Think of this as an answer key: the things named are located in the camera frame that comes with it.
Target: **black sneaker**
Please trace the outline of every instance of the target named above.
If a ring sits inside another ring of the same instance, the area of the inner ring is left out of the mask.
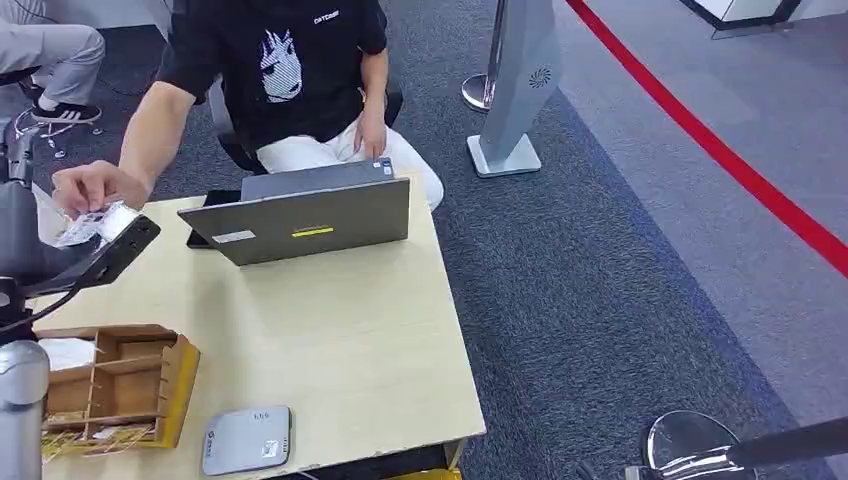
[[[91,123],[102,113],[98,107],[72,103],[60,103],[53,110],[44,110],[37,104],[32,108],[35,121],[48,123]]]
[[[18,82],[18,86],[21,87],[21,91],[24,92],[24,95],[33,103],[37,102],[39,98],[41,98],[41,94],[44,93],[44,87],[39,87],[36,85],[32,78],[26,77],[20,82]]]

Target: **man's left hand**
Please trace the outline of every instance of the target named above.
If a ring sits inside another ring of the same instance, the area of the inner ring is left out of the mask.
[[[353,148],[357,152],[364,148],[368,159],[377,158],[386,150],[386,122],[380,105],[365,104],[356,126]]]

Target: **gray robotic arm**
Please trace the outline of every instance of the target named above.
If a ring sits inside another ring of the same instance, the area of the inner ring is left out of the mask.
[[[32,325],[84,288],[113,282],[159,234],[139,215],[111,242],[98,236],[81,245],[56,248],[38,236],[38,207],[32,192],[32,137],[10,146],[9,126],[0,139],[0,480],[41,478],[41,426],[49,360],[35,342]],[[28,299],[65,292],[34,313]]]

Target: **smartphone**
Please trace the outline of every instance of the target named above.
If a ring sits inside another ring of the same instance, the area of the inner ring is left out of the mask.
[[[241,200],[240,190],[210,190],[206,194],[206,200],[203,202],[204,207],[210,205],[223,205],[225,203],[235,203]],[[212,248],[209,242],[206,241],[199,233],[192,230],[186,242],[188,248],[205,249]]]

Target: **laptop lid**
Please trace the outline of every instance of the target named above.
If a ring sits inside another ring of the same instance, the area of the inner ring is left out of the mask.
[[[293,193],[331,190],[394,179],[388,158],[347,162],[325,167],[245,177],[241,182],[241,199],[258,200]]]
[[[409,179],[177,212],[236,265],[405,239]]]

